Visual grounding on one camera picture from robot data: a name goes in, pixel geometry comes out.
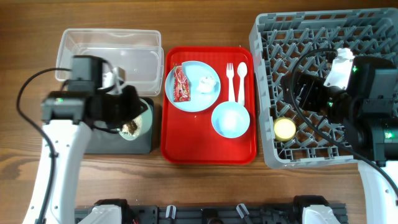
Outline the rice food waste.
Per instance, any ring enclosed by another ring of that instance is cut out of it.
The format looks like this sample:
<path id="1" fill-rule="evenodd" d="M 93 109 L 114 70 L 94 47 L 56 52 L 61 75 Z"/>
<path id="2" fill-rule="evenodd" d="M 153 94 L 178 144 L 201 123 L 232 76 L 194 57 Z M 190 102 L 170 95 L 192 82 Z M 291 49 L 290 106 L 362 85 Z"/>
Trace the rice food waste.
<path id="1" fill-rule="evenodd" d="M 138 116 L 122 126 L 121 132 L 128 136 L 138 136 L 142 128 L 142 116 Z"/>

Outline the green bowl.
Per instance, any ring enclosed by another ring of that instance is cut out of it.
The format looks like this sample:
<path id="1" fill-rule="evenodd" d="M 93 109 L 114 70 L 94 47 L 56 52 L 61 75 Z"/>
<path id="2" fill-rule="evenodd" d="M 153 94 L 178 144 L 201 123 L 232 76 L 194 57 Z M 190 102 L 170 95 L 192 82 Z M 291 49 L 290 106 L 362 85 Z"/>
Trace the green bowl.
<path id="1" fill-rule="evenodd" d="M 142 128 L 141 128 L 140 134 L 136 137 L 128 136 L 127 134 L 123 134 L 121 132 L 121 130 L 122 130 L 122 128 L 121 128 L 119 130 L 119 134 L 125 140 L 133 141 L 133 140 L 145 135 L 150 130 L 150 128 L 152 126 L 152 109 L 150 108 L 149 104 L 145 100 L 141 99 L 141 101 L 147 106 L 147 109 L 143 113 L 140 114 L 140 116 L 142 116 Z"/>

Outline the yellow plastic cup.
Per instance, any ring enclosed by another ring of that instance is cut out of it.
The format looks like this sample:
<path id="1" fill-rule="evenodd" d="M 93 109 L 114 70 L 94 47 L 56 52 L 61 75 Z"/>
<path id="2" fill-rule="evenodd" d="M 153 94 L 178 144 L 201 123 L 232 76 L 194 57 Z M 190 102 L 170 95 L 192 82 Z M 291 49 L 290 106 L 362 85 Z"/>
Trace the yellow plastic cup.
<path id="1" fill-rule="evenodd" d="M 277 118 L 274 121 L 275 139 L 289 141 L 296 134 L 296 125 L 290 118 Z"/>

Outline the red snack wrapper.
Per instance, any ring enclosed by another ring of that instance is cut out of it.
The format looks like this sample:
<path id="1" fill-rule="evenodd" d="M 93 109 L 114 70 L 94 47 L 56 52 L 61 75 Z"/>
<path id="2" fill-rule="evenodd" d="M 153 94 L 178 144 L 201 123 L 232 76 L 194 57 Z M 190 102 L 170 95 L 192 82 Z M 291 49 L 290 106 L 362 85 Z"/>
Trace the red snack wrapper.
<path id="1" fill-rule="evenodd" d="M 190 101 L 189 81 L 181 65 L 174 66 L 174 102 Z"/>

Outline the light blue bowl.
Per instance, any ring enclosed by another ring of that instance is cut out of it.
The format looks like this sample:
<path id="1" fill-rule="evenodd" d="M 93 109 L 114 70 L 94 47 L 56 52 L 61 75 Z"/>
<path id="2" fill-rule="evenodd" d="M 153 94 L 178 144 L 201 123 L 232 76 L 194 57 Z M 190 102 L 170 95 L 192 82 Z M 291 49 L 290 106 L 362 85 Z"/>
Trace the light blue bowl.
<path id="1" fill-rule="evenodd" d="M 248 129 L 251 119 L 248 110 L 237 102 L 220 103 L 212 112 L 213 129 L 224 138 L 238 138 Z"/>

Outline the white napkin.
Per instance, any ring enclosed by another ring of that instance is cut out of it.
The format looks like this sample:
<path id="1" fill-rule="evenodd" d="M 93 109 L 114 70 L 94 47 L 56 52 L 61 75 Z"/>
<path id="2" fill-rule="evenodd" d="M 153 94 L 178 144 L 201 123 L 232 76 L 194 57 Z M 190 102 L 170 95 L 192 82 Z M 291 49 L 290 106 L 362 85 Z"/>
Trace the white napkin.
<path id="1" fill-rule="evenodd" d="M 217 81 L 213 77 L 201 77 L 198 82 L 197 91 L 210 93 L 213 91 Z"/>

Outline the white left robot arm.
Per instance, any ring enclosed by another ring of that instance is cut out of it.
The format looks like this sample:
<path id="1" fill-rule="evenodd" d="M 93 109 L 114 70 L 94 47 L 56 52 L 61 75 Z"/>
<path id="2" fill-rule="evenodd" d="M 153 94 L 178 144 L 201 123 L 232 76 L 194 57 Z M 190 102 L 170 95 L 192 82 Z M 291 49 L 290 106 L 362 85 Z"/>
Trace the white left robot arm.
<path id="1" fill-rule="evenodd" d="M 110 95 L 94 88 L 52 91 L 42 102 L 43 137 L 39 168 L 24 223 L 74 223 L 81 160 L 93 124 L 121 128 L 149 110 L 133 86 Z"/>

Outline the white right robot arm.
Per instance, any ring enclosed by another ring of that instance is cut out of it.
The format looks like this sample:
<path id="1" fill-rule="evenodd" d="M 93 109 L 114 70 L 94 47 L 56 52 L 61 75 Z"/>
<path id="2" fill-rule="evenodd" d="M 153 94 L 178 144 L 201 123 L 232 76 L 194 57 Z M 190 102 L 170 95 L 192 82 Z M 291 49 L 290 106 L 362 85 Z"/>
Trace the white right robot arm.
<path id="1" fill-rule="evenodd" d="M 326 78 L 293 70 L 281 82 L 285 101 L 298 112 L 343 125 L 358 160 L 366 221 L 397 223 L 397 67 L 378 57 L 335 57 Z"/>

